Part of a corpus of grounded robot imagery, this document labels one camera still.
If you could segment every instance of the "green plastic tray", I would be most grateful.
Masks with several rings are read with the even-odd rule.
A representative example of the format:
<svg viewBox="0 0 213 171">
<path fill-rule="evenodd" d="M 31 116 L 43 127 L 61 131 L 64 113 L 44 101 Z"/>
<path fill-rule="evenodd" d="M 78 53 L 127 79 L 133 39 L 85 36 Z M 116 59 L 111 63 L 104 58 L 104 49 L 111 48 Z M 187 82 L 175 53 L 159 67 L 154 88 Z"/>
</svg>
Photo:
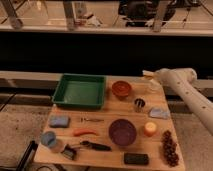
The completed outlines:
<svg viewBox="0 0 213 171">
<path fill-rule="evenodd" d="M 63 74 L 52 102 L 64 107 L 100 109 L 105 87 L 105 76 Z"/>
</svg>

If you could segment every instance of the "orange bowl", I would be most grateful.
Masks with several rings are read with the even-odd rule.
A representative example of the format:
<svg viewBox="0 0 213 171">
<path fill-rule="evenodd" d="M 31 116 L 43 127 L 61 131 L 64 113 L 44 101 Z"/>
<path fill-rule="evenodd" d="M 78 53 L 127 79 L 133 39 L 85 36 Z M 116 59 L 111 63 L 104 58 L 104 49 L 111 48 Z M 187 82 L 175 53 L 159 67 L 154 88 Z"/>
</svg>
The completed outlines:
<svg viewBox="0 0 213 171">
<path fill-rule="evenodd" d="M 129 96 L 131 91 L 132 91 L 132 87 L 126 81 L 116 81 L 112 85 L 112 92 L 118 98 L 125 98 Z"/>
</svg>

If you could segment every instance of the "blue sponge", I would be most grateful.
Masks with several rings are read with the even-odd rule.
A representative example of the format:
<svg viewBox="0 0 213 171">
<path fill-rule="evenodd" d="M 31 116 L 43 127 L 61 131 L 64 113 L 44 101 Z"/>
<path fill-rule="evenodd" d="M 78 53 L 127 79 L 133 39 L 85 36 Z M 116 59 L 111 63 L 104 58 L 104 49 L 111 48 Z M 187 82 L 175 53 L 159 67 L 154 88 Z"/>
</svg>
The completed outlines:
<svg viewBox="0 0 213 171">
<path fill-rule="evenodd" d="M 67 128 L 70 118 L 68 116 L 50 116 L 49 126 L 51 128 Z"/>
</svg>

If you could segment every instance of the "wooden table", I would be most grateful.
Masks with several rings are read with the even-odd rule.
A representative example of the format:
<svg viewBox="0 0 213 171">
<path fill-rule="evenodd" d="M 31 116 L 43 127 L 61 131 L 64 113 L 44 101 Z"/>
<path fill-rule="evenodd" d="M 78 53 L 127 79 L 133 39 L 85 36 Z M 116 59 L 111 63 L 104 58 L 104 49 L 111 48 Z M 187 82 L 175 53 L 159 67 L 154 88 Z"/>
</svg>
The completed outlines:
<svg viewBox="0 0 213 171">
<path fill-rule="evenodd" d="M 102 143 L 109 145 L 112 148 L 111 152 L 100 152 L 92 149 L 82 148 L 78 151 L 75 161 L 65 158 L 60 153 L 53 153 L 47 147 L 39 144 L 35 154 L 34 161 L 39 163 L 54 163 L 54 164 L 70 164 L 81 166 L 95 166 L 95 167 L 112 167 L 125 169 L 145 169 L 145 170 L 185 170 L 185 165 L 178 144 L 175 128 L 172 119 L 156 119 L 150 118 L 148 112 L 152 107 L 160 107 L 168 110 L 168 105 L 165 99 L 163 88 L 160 87 L 156 91 L 149 88 L 148 83 L 129 82 L 133 88 L 133 92 L 125 100 L 118 100 L 111 92 L 111 86 L 115 81 L 107 80 L 105 103 L 101 110 L 73 110 L 59 108 L 53 106 L 50 112 L 51 115 L 68 115 L 71 118 L 69 128 L 50 128 L 48 122 L 44 128 L 46 131 L 54 131 L 57 138 L 63 144 L 78 144 L 82 140 L 89 140 L 91 142 Z M 146 105 L 142 112 L 136 113 L 134 111 L 133 101 L 135 98 L 141 97 L 146 101 Z M 86 118 L 100 118 L 103 122 L 81 122 L 81 117 Z M 108 128 L 110 124 L 116 119 L 128 119 L 134 123 L 138 134 L 135 142 L 125 148 L 120 148 L 115 145 L 108 136 Z M 152 137 L 147 137 L 143 133 L 143 126 L 146 122 L 153 121 L 158 126 L 157 133 Z M 75 128 L 91 128 L 99 132 L 99 136 L 87 134 L 80 137 L 74 137 L 72 131 Z M 162 149 L 162 133 L 169 129 L 172 132 L 172 137 L 177 142 L 176 152 L 179 155 L 179 165 L 170 167 L 166 164 L 163 157 Z M 150 163 L 147 166 L 126 165 L 123 163 L 124 152 L 147 153 L 150 158 Z"/>
</svg>

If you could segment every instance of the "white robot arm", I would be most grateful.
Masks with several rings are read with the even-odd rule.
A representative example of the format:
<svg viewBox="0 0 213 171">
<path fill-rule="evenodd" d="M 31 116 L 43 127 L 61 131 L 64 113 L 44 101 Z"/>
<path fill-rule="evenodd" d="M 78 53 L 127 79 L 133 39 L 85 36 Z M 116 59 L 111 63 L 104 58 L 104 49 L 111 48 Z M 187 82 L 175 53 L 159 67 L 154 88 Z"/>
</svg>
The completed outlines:
<svg viewBox="0 0 213 171">
<path fill-rule="evenodd" d="M 192 68 L 160 69 L 154 75 L 162 85 L 170 86 L 183 99 L 213 135 L 213 103 L 190 84 L 197 79 L 195 70 Z"/>
</svg>

